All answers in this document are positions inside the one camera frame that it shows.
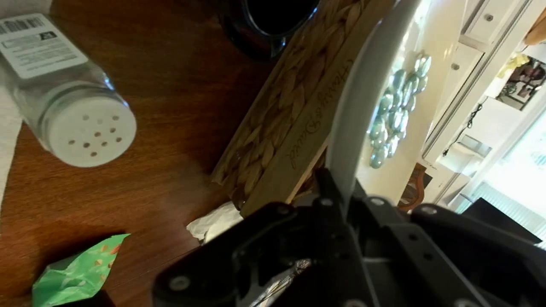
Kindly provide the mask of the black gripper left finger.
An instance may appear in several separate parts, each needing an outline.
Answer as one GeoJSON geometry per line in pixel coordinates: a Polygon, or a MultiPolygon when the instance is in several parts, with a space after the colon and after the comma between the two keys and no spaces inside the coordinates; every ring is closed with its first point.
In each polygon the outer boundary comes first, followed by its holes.
{"type": "Polygon", "coordinates": [[[319,169],[315,173],[315,183],[319,197],[312,202],[315,210],[315,219],[324,226],[343,226],[344,217],[344,200],[327,169],[319,169]]]}

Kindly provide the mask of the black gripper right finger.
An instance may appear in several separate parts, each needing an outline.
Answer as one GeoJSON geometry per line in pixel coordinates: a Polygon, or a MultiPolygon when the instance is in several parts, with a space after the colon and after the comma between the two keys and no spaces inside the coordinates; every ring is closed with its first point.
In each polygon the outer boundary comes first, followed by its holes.
{"type": "Polygon", "coordinates": [[[433,243],[385,198],[370,197],[360,185],[353,193],[358,244],[366,262],[419,267],[433,260],[433,243]]]}

